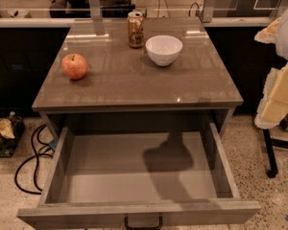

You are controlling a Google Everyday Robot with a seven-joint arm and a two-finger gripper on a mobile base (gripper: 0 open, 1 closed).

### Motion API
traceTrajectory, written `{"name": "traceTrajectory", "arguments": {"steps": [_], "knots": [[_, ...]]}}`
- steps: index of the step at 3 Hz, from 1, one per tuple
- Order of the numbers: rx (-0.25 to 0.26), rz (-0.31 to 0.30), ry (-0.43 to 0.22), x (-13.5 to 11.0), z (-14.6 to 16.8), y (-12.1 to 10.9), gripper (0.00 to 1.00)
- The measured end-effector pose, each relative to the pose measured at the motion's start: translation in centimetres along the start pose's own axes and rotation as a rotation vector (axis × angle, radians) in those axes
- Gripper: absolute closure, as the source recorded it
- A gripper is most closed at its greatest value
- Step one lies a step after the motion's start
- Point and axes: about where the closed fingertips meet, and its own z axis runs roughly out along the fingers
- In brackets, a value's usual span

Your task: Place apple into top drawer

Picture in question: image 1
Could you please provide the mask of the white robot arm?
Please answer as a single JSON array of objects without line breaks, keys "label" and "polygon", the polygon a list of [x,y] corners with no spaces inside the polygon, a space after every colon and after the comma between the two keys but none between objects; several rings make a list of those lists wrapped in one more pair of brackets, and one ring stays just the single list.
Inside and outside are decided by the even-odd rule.
[{"label": "white robot arm", "polygon": [[287,60],[277,70],[272,68],[267,75],[263,98],[259,102],[254,123],[262,129],[277,126],[288,114],[288,9],[268,27],[258,32],[254,40],[276,46],[276,54]]}]

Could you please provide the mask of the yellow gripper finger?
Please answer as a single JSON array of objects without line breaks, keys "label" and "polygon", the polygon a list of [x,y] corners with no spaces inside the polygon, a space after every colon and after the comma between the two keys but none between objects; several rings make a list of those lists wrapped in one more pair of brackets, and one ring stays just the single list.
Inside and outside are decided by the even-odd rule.
[{"label": "yellow gripper finger", "polygon": [[267,75],[254,123],[261,129],[270,129],[277,126],[287,114],[288,62],[280,70],[272,68]]},{"label": "yellow gripper finger", "polygon": [[276,43],[276,32],[280,22],[280,17],[270,23],[266,28],[258,32],[254,40],[265,44]]}]

